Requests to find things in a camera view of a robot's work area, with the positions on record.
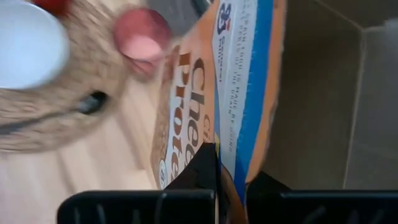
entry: red object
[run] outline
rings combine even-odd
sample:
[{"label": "red object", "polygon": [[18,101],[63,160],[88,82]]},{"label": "red object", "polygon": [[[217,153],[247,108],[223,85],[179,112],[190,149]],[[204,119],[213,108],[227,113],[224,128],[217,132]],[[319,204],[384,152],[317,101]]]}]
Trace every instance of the red object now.
[{"label": "red object", "polygon": [[152,78],[165,56],[164,50],[169,46],[171,38],[172,32],[167,21],[152,9],[127,10],[120,15],[114,26],[116,47],[125,56],[131,69],[145,78]]},{"label": "red object", "polygon": [[70,1],[72,0],[33,0],[32,3],[54,16],[62,16],[68,12]]}]

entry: woven placemat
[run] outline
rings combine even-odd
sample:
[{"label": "woven placemat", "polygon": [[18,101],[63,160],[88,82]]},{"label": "woven placemat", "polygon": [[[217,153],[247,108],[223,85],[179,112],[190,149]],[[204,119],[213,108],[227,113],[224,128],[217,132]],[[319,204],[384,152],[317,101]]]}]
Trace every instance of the woven placemat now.
[{"label": "woven placemat", "polygon": [[87,116],[70,113],[50,118],[18,132],[0,136],[0,151],[34,152],[56,149],[93,128],[114,108],[128,74],[114,48],[112,13],[99,1],[74,0],[62,19],[71,48],[68,66],[58,79],[36,90],[0,89],[0,125],[66,111],[95,90],[110,96],[103,111]]}]

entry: light wood surface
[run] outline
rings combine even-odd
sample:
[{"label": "light wood surface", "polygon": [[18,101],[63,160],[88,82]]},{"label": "light wood surface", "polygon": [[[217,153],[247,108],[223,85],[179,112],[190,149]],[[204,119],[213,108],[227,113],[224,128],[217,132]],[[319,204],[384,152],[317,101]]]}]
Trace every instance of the light wood surface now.
[{"label": "light wood surface", "polygon": [[[116,11],[144,0],[101,0]],[[99,128],[61,149],[0,154],[0,224],[55,223],[67,197],[91,189],[153,189],[149,153],[159,79],[133,78],[114,114]]]}]

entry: white bowl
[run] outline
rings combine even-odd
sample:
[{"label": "white bowl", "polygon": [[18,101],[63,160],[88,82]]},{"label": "white bowl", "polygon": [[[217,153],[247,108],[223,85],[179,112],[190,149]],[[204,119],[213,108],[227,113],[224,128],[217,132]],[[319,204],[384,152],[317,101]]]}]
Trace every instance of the white bowl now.
[{"label": "white bowl", "polygon": [[0,88],[48,83],[66,66],[69,53],[65,29],[47,11],[23,1],[0,3]]}]

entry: blue stripe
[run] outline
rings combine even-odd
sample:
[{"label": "blue stripe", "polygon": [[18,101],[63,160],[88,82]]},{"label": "blue stripe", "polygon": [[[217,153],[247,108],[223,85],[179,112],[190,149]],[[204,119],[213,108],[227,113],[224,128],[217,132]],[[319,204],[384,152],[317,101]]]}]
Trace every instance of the blue stripe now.
[{"label": "blue stripe", "polygon": [[242,202],[245,201],[245,180],[261,121],[264,89],[267,82],[273,9],[273,0],[258,0],[249,84],[236,149],[234,183]]}]

